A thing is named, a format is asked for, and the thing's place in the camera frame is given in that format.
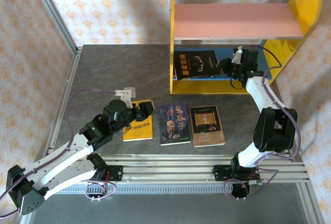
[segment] book on shelf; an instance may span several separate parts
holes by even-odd
[[[133,101],[136,105],[139,102],[150,100]],[[123,128],[123,141],[150,140],[153,138],[152,115],[142,122],[133,121],[131,127]]]
[[[158,106],[160,144],[190,143],[189,114],[185,102]]]
[[[217,106],[192,107],[190,115],[194,147],[225,144]]]
[[[174,51],[177,80],[217,76],[214,50]]]

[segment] purple cable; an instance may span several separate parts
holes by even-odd
[[[38,166],[37,168],[34,168],[32,171],[29,171],[28,173],[26,173],[24,176],[22,176],[21,178],[19,178],[15,183],[12,184],[12,186],[10,186],[1,196],[0,196],[0,201],[1,199],[6,195],[8,194],[11,190],[13,190],[17,184],[19,184],[23,179],[25,179],[26,177],[30,176],[31,174],[33,173],[36,173],[37,171],[39,171],[40,169],[44,168],[45,166],[48,166],[49,164],[51,164],[52,162],[54,162],[55,160],[59,159],[63,154],[65,154],[69,147],[71,146],[71,144],[73,143],[73,139],[74,139],[74,132],[73,132],[73,127],[71,125],[71,122],[70,122],[70,119],[69,119],[69,107],[70,107],[70,104],[71,104],[71,101],[73,100],[73,98],[83,92],[83,91],[98,91],[98,92],[105,92],[105,93],[109,93],[109,94],[115,94],[115,92],[112,92],[112,91],[105,91],[103,89],[99,89],[99,88],[84,88],[84,89],[81,89],[79,91],[77,91],[76,93],[74,93],[69,101],[68,101],[68,104],[66,106],[66,120],[67,120],[67,123],[68,123],[68,126],[70,128],[70,131],[71,131],[71,137],[70,137],[70,141],[67,145],[67,147],[62,151],[60,152],[57,156],[55,156],[54,158],[52,158],[51,160],[47,161],[46,163]],[[13,212],[9,213],[9,214],[6,214],[6,215],[1,215],[0,216],[0,219],[4,219],[4,218],[7,218],[13,214],[15,214],[16,212],[18,211],[17,210],[14,210]]]
[[[117,189],[116,184],[114,184],[114,183],[112,183],[112,182],[101,181],[101,180],[94,180],[94,179],[88,179],[88,180],[85,180],[85,181],[86,181],[86,182],[93,182],[92,184],[86,186],[86,189],[85,189],[85,192],[84,192],[84,193],[85,193],[85,196],[86,196],[87,198],[91,199],[91,200],[96,200],[96,199],[101,200],[101,199],[103,199],[103,198],[106,198],[106,197],[108,197],[108,196],[114,194],[114,192],[115,192],[116,189]],[[112,190],[110,193],[107,193],[107,189],[106,189],[105,184],[110,184],[110,185],[114,186],[113,190]],[[101,189],[103,189],[103,191],[104,191],[104,195],[103,195],[102,197],[97,197],[97,198],[90,197],[90,196],[88,195],[88,193],[87,193],[87,190],[88,190],[92,185],[98,186],[98,187],[100,187]]]
[[[278,102],[276,102],[276,99],[273,97],[272,93],[269,91],[268,87],[265,85],[265,79],[266,79],[266,76],[267,76],[267,73],[269,71],[271,71],[272,69],[276,69],[276,68],[281,68],[282,67],[282,64],[281,62],[279,61],[279,59],[274,55],[274,53],[272,53],[269,49],[265,48],[265,47],[262,47],[260,45],[256,45],[256,46],[246,46],[245,48],[249,48],[249,47],[254,47],[254,48],[261,48],[265,51],[267,51],[268,53],[270,53],[270,55],[272,57],[274,57],[274,59],[276,60],[276,62],[278,63],[278,66],[273,66],[271,68],[268,68],[264,73],[263,73],[263,77],[262,77],[262,85],[263,85],[263,88],[265,89],[267,95],[271,98],[271,100],[273,101],[273,103],[281,110],[283,111],[283,113],[291,120],[291,122],[293,123],[293,126],[295,128],[295,132],[297,134],[297,146],[296,146],[296,150],[294,152],[294,154],[290,157],[284,157],[284,156],[281,156],[281,155],[278,155],[278,154],[267,154],[267,155],[264,155],[262,156],[261,158],[259,158],[257,161],[255,161],[255,167],[258,169],[258,170],[261,170],[261,171],[273,171],[274,174],[270,177],[270,179],[259,189],[259,191],[257,191],[254,195],[252,196],[249,196],[249,197],[245,197],[245,198],[250,198],[250,197],[253,197],[253,196],[256,196],[258,193],[260,193],[270,182],[272,179],[274,179],[274,177],[277,175],[277,173],[279,172],[279,170],[273,170],[273,169],[263,169],[263,168],[260,168],[258,166],[258,163],[267,158],[269,155],[270,156],[274,156],[274,157],[277,157],[277,158],[280,158],[280,159],[284,159],[284,160],[290,160],[290,159],[293,159],[298,153],[299,153],[299,150],[300,150],[300,146],[301,146],[301,134],[300,134],[300,129],[299,129],[299,126],[297,124],[297,122],[295,121],[295,119],[293,118],[293,116],[285,109],[283,108]],[[231,198],[231,199],[234,199],[234,200],[237,200],[236,197],[232,196],[232,195],[228,195],[225,191],[225,185],[228,183],[228,182],[239,182],[240,184],[244,185],[245,186],[245,189],[246,189],[246,192],[247,192],[247,188],[246,188],[246,185],[240,181],[240,180],[237,180],[237,179],[228,179],[225,181],[224,185],[223,185],[223,190],[224,190],[224,193],[225,195],[228,197],[228,198]]]

